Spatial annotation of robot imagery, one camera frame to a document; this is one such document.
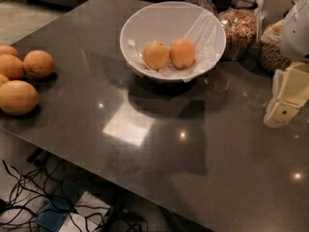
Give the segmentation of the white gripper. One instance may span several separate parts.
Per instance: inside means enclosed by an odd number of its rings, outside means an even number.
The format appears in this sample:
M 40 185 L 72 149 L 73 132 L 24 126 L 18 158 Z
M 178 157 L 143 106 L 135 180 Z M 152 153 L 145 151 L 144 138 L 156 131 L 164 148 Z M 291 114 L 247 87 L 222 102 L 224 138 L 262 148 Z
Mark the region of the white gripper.
M 280 32 L 280 52 L 290 59 L 285 70 L 276 70 L 272 99 L 264 124 L 279 128 L 291 122 L 309 101 L 309 0 L 298 0 L 284 18 Z

